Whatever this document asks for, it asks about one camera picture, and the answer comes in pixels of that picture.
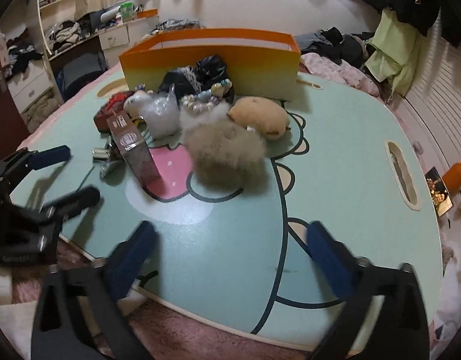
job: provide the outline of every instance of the desk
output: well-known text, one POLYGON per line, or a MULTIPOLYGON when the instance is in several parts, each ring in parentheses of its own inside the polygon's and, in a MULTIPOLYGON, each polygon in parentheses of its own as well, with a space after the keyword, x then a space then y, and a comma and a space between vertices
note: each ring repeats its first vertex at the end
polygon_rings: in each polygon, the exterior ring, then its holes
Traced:
MULTIPOLYGON (((31 150, 66 144, 73 158, 30 173, 14 190, 15 203, 40 203, 39 194, 48 201, 79 186, 92 148, 105 142, 92 121, 105 102, 97 92, 121 77, 120 70, 107 76, 30 142, 31 150)), ((312 349, 342 307, 303 248, 303 224, 320 220, 356 256, 393 268, 411 263, 431 321, 442 278, 438 224, 409 141, 373 97, 315 76, 299 78, 322 90, 301 85, 285 104, 291 130, 268 144, 267 183, 260 188, 203 187, 175 136, 151 149, 165 193, 145 193, 125 167, 105 181, 95 169, 84 185, 97 186, 103 204, 66 223, 63 235, 92 256, 107 256, 139 221, 150 220, 159 240, 141 271, 145 294, 232 333, 312 349), (406 158, 418 211, 403 200, 388 140, 406 158)), ((378 308, 375 302, 355 350, 363 348, 378 308)))

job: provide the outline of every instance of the green cloth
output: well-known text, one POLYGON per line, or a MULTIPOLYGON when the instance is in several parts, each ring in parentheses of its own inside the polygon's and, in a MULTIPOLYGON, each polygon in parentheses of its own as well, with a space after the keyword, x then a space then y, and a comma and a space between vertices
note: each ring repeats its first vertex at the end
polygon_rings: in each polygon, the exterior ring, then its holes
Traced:
POLYGON ((372 75, 380 83, 388 79, 393 92, 405 95, 414 78, 422 35, 410 24, 398 21, 396 13, 386 8, 368 43, 375 48, 366 61, 372 75))

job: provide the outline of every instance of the door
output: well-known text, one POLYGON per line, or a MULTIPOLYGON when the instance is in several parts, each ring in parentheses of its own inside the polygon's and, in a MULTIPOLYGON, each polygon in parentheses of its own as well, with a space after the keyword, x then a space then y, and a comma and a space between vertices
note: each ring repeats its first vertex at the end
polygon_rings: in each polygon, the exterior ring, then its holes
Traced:
POLYGON ((29 136, 7 85, 0 85, 0 160, 11 154, 29 136))

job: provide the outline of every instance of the cartoon drawing on table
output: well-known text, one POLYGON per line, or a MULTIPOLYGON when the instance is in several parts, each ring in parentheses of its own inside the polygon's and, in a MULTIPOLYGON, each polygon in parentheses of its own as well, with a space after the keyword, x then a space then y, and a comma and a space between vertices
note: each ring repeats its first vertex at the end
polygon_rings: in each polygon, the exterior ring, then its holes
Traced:
MULTIPOLYGON (((162 180, 147 185, 146 193, 132 180, 126 187, 127 199, 135 209, 154 220, 172 224, 173 232, 175 225, 181 225, 183 231, 203 237, 205 229, 212 228, 209 233, 215 237, 205 239, 208 244, 205 251, 215 259, 216 269, 227 276, 229 283, 209 290, 215 302, 208 300, 214 307, 219 303, 229 307, 230 298, 249 305, 252 311, 246 312, 250 315, 245 321, 230 317, 225 323, 247 333, 257 334, 261 330, 276 302, 299 309, 319 309, 340 303, 307 254, 306 223, 288 217, 286 200, 293 196, 295 186, 303 186, 299 178, 310 174, 305 166, 298 166, 299 156, 311 155, 304 137, 306 121, 300 115, 289 115, 291 129, 281 139, 267 142, 265 162, 269 177, 259 193, 240 187, 217 192, 201 185, 193 176, 191 161, 178 136, 166 142, 154 142, 151 149, 162 180)), ((158 273, 166 267, 158 266, 156 260, 150 258, 146 262, 140 286, 159 296, 163 283, 159 282, 158 273)), ((172 295, 167 294, 166 300, 172 302, 172 295)), ((182 304, 182 297, 179 300, 179 306, 185 310, 196 314, 202 311, 194 309, 195 299, 188 304, 182 304)), ((206 318, 212 317, 212 310, 207 311, 206 318)), ((223 323, 221 316, 215 320, 223 323)))

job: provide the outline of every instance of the white drawer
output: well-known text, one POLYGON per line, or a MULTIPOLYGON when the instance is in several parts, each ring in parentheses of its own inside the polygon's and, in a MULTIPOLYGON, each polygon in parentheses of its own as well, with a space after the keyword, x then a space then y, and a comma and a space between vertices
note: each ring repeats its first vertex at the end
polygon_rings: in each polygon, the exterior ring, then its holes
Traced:
POLYGON ((9 81, 7 86, 12 97, 15 97, 19 92, 24 89, 29 83, 34 81, 37 76, 44 72, 44 62, 42 61, 30 61, 29 67, 24 73, 17 73, 9 81))
POLYGON ((122 46, 129 43, 129 35, 126 26, 120 26, 114 30, 106 31, 99 35, 100 46, 102 50, 107 50, 112 47, 122 46))
POLYGON ((43 72, 34 81, 22 89, 17 96, 13 96, 14 103, 17 106, 19 113, 23 112, 32 102, 39 97, 43 92, 50 88, 50 83, 47 73, 43 72))

